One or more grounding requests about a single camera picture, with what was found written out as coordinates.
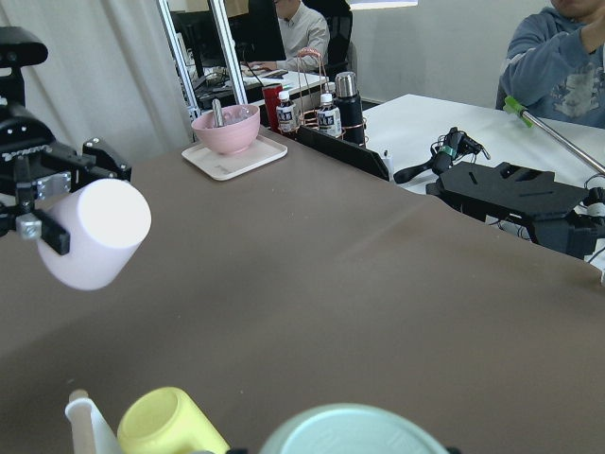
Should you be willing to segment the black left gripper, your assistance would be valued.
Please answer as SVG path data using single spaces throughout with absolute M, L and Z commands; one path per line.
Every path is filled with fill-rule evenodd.
M 1 28 L 1 193 L 11 195 L 21 208 L 32 208 L 38 196 L 37 179 L 50 172 L 41 155 L 55 142 L 51 130 L 26 108 L 22 69 L 46 61 L 48 49 L 33 33 L 20 26 Z M 61 166 L 76 183 L 100 179 L 131 180 L 131 165 L 104 139 L 92 137 L 77 152 L 56 144 Z M 21 213 L 1 208 L 1 236 L 14 231 L 24 240 L 41 240 L 58 255 L 70 252 L 70 234 L 40 209 Z

